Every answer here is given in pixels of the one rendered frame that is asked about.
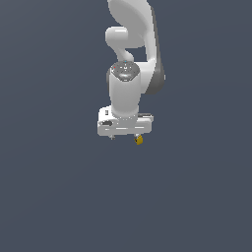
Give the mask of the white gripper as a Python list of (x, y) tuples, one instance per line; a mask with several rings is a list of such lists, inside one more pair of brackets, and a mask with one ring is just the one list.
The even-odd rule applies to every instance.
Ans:
[(152, 131), (154, 116), (150, 113), (138, 113), (133, 117), (116, 118), (111, 106), (102, 107), (98, 112), (97, 133), (115, 140), (117, 135), (133, 134), (138, 139), (141, 134)]

